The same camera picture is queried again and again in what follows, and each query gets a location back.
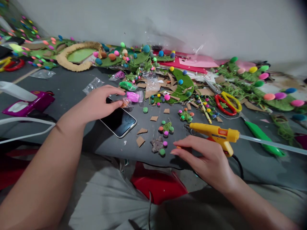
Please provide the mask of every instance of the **white cable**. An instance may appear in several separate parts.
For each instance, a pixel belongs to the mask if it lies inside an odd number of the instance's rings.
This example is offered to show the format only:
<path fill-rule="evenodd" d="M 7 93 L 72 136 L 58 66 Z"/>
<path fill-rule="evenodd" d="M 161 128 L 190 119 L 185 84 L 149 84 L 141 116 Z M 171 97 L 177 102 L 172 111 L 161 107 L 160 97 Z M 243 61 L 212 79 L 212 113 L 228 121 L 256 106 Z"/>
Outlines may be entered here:
<path fill-rule="evenodd" d="M 45 133 L 49 132 L 56 125 L 54 122 L 51 122 L 51 121 L 45 121 L 45 120 L 41 120 L 41 119 L 27 118 L 27 117 L 14 117 L 14 118 L 2 119 L 2 120 L 0 120 L 0 125 L 4 125 L 4 124 L 11 123 L 11 122 L 14 122 L 14 121 L 34 121 L 34 122 L 39 122 L 39 123 L 50 125 L 50 127 L 47 130 L 45 130 L 44 132 L 25 135 L 25 136 L 21 136 L 21 137 L 16 137 L 16 138 L 13 138 L 13 139 L 8 139 L 8 140 L 5 140 L 5 141 L 1 141 L 0 144 L 45 134 Z"/>

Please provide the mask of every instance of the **blue pom-pom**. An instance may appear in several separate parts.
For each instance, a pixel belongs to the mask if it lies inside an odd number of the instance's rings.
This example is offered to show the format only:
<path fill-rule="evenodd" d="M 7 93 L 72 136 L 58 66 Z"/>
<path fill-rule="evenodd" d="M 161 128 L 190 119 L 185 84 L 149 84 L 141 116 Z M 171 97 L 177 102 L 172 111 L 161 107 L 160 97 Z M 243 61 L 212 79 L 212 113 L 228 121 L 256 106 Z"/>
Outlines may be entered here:
<path fill-rule="evenodd" d="M 102 61 L 101 61 L 101 59 L 99 59 L 99 58 L 96 58 L 96 59 L 95 59 L 95 62 L 96 62 L 97 65 L 101 65 L 101 64 L 102 64 Z"/>
<path fill-rule="evenodd" d="M 302 114 L 295 114 L 292 116 L 293 120 L 298 120 L 298 121 L 305 121 L 307 120 L 307 117 L 305 115 Z"/>
<path fill-rule="evenodd" d="M 143 51 L 144 51 L 144 53 L 149 53 L 149 52 L 150 52 L 150 47 L 149 47 L 149 45 L 145 45 L 145 46 L 143 47 Z"/>
<path fill-rule="evenodd" d="M 109 52 L 110 51 L 110 48 L 107 47 L 107 46 L 103 46 L 103 49 L 105 50 L 105 52 Z"/>
<path fill-rule="evenodd" d="M 289 93 L 294 93 L 296 91 L 297 91 L 296 88 L 288 88 L 288 89 L 285 90 L 285 93 L 289 94 Z"/>
<path fill-rule="evenodd" d="M 159 57 L 163 57 L 164 56 L 164 52 L 162 50 L 159 51 Z"/>

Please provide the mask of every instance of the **white wall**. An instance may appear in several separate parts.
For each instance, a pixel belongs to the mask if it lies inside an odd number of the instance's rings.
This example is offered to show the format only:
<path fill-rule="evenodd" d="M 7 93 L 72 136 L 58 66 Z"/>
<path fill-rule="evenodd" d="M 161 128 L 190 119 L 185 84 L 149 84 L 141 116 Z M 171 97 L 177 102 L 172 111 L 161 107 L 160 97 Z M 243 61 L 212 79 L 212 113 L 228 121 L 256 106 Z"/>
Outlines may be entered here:
<path fill-rule="evenodd" d="M 269 60 L 307 76 L 304 8 L 294 0 L 13 0 L 45 35 L 127 46 L 148 40 L 215 59 Z"/>

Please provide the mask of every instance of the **person's left hand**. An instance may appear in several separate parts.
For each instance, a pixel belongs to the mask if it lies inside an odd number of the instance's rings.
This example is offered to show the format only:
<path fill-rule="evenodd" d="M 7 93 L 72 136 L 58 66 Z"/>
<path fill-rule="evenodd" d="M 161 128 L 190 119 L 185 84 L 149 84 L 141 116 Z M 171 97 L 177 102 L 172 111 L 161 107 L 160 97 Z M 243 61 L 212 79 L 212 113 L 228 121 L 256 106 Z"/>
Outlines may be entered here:
<path fill-rule="evenodd" d="M 85 125 L 110 115 L 122 105 L 122 101 L 106 103 L 110 94 L 125 95 L 125 92 L 114 86 L 105 85 L 91 91 L 82 101 L 72 107 L 61 119 L 68 119 L 74 123 Z"/>

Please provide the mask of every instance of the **yellow pom-pom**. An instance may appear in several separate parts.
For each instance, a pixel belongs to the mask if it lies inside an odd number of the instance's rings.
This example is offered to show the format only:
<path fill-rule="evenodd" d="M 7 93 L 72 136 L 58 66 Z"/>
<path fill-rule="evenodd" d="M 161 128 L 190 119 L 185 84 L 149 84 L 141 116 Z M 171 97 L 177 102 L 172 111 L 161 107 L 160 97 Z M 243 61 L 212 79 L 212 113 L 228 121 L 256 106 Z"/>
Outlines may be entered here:
<path fill-rule="evenodd" d="M 257 68 L 256 66 L 254 66 L 254 67 L 251 67 L 251 68 L 249 69 L 249 72 L 250 72 L 250 73 L 255 73 L 257 70 L 258 70 L 258 68 Z"/>

